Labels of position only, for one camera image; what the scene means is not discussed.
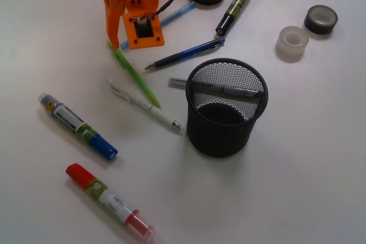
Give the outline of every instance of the pen tip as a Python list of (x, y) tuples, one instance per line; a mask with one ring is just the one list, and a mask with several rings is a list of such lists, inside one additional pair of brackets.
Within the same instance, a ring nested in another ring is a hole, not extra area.
[(149, 70), (150, 68), (152, 68), (152, 67), (155, 67), (155, 64), (150, 64), (149, 66), (147, 66), (146, 68), (145, 68), (145, 70)]

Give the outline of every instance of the white tabletop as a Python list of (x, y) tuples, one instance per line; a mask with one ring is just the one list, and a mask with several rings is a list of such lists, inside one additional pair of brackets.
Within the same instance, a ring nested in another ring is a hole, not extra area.
[[(185, 92), (169, 88), (169, 77), (187, 78), (217, 57), (261, 73), (266, 111), (243, 151), (216, 160), (108, 91), (111, 78), (144, 97), (106, 47), (103, 0), (0, 0), (1, 243), (136, 243), (66, 175), (76, 162), (135, 205), (158, 243), (364, 243), (366, 1), (251, 0), (221, 49), (144, 71), (212, 40), (231, 1), (166, 27), (163, 47), (125, 52), (184, 126)], [(175, 0), (162, 18), (188, 3)], [(281, 60), (280, 30), (303, 27), (318, 4), (337, 12), (333, 33), (310, 34), (301, 60)], [(50, 118), (41, 93), (94, 127), (119, 150), (116, 159), (105, 161)]]

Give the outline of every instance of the blue ballpoint pen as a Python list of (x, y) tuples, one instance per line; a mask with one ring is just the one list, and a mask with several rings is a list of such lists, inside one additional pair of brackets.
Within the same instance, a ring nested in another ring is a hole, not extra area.
[(199, 46), (191, 48), (189, 50), (182, 51), (178, 54), (173, 54), (169, 57), (166, 57), (157, 62), (154, 62), (154, 63), (150, 64), (149, 66), (147, 66), (145, 68), (145, 70), (148, 70), (151, 68), (163, 67), (163, 66), (171, 64), (173, 62), (192, 57), (195, 54), (201, 53), (203, 51), (215, 49), (215, 48), (219, 47), (219, 45), (223, 44), (224, 42), (225, 42), (225, 38), (219, 38), (219, 39), (212, 40), (205, 44), (199, 45)]

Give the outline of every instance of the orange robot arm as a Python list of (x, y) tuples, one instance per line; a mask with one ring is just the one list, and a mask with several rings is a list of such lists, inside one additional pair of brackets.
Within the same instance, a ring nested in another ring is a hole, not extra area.
[(114, 48), (120, 47), (118, 28), (121, 16), (131, 49), (164, 45), (159, 17), (154, 15), (159, 0), (104, 0), (104, 3), (107, 34)]

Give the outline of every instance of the white pen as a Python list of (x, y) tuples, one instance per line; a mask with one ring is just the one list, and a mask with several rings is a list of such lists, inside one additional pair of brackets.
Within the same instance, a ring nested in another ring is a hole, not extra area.
[(105, 81), (107, 85), (110, 87), (111, 91), (114, 94), (119, 95), (122, 99), (130, 103), (131, 105), (136, 105), (155, 117), (160, 122), (166, 124), (169, 128), (173, 129), (179, 135), (184, 133), (184, 128), (175, 120), (167, 117), (161, 109), (155, 107), (151, 103), (144, 101), (143, 99), (136, 98), (134, 95), (131, 95), (127, 90), (116, 86), (112, 80), (108, 79)]

